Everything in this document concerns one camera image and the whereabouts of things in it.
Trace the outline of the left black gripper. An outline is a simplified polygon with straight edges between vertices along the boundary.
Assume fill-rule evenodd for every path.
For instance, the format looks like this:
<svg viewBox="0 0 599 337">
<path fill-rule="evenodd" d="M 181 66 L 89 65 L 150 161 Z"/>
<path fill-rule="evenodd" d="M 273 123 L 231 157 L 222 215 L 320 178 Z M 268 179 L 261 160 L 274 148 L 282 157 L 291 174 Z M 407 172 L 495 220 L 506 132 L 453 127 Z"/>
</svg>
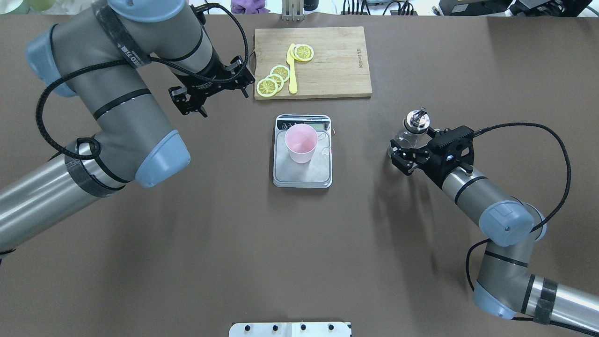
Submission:
<svg viewBox="0 0 599 337">
<path fill-rule="evenodd" d="M 214 47 L 208 44 L 199 45 L 195 51 L 186 54 L 185 58 L 177 58 L 177 65 L 212 80 L 222 81 L 237 75 L 235 79 L 227 83 L 218 84 L 177 71 L 177 79 L 182 86 L 170 87 L 168 93 L 173 104 L 184 116 L 198 113 L 203 117 L 208 117 L 207 111 L 204 109 L 207 96 L 212 96 L 220 90 L 241 90 L 244 97 L 249 98 L 246 88 L 255 82 L 248 66 L 243 65 L 240 55 L 235 56 L 231 60 L 231 64 L 225 67 Z"/>
</svg>

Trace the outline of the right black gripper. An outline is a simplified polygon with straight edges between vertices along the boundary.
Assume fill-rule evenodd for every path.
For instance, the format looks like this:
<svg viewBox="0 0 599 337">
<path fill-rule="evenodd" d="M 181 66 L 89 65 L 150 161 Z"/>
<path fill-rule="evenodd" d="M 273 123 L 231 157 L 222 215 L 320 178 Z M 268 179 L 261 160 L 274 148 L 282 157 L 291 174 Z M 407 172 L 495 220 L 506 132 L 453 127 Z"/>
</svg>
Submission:
<svg viewBox="0 0 599 337">
<path fill-rule="evenodd" d="M 458 147 L 461 143 L 458 140 L 431 140 L 427 132 L 412 133 L 409 130 L 399 130 L 394 140 L 399 146 L 389 145 L 388 154 L 391 155 L 392 164 L 406 176 L 421 167 L 426 176 L 441 188 L 448 175 L 460 166 L 461 152 Z M 398 149 L 421 148 L 425 145 L 428 150 Z"/>
</svg>

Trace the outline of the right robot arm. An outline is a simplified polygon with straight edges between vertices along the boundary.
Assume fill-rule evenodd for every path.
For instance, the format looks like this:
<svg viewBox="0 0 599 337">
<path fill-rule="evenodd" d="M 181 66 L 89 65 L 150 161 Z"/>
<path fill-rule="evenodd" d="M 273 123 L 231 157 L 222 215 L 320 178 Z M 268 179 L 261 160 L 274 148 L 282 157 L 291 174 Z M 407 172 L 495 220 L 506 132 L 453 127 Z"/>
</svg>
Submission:
<svg viewBox="0 0 599 337">
<path fill-rule="evenodd" d="M 421 169 L 486 236 L 473 301 L 505 320 L 531 321 L 598 335 L 598 297 L 532 274 L 533 246 L 546 232 L 548 216 L 501 190 L 474 167 L 473 140 L 466 126 L 428 130 L 427 145 L 410 148 L 391 140 L 392 164 L 405 175 Z"/>
</svg>

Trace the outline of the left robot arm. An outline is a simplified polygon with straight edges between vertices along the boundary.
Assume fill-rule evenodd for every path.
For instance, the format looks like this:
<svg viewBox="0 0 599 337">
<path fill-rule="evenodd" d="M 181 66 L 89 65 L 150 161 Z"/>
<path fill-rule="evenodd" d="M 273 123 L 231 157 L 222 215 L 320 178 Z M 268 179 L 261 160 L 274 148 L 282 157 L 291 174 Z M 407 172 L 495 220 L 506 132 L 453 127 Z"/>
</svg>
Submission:
<svg viewBox="0 0 599 337">
<path fill-rule="evenodd" d="M 36 106 L 41 136 L 56 154 L 1 191 L 1 257 L 68 216 L 136 181 L 156 186 L 184 169 L 190 154 L 138 73 L 168 66 L 181 82 L 169 89 L 180 113 L 205 116 L 208 97 L 223 90 L 246 95 L 255 79 L 249 48 L 231 64 L 221 62 L 204 28 L 204 11 L 218 3 L 185 0 L 97 0 L 54 25 L 25 50 L 46 88 Z M 51 93 L 79 97 L 100 127 L 66 147 L 43 123 Z"/>
</svg>

